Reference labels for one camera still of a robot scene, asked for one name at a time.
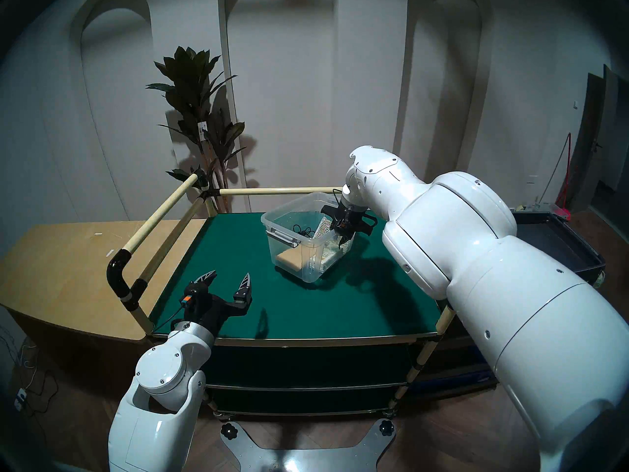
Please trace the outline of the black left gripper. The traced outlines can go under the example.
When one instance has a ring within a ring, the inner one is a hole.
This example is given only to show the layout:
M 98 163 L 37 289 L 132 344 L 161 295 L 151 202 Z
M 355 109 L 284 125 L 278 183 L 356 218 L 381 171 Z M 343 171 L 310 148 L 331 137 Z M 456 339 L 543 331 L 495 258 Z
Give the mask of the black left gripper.
M 250 273 L 243 278 L 232 302 L 209 292 L 209 286 L 216 277 L 216 271 L 209 271 L 198 277 L 188 284 L 180 300 L 184 310 L 181 321 L 198 324 L 212 335 L 219 334 L 228 318 L 245 316 L 252 303 Z

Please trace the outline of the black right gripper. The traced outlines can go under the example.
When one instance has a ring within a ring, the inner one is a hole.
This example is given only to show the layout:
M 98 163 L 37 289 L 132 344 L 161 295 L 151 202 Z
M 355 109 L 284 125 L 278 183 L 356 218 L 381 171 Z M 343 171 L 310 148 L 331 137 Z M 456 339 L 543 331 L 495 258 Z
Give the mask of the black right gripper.
M 370 236 L 377 218 L 366 211 L 355 211 L 342 203 L 338 206 L 323 205 L 321 213 L 331 218 L 331 229 L 337 234 L 338 247 L 351 241 L 356 233 Z

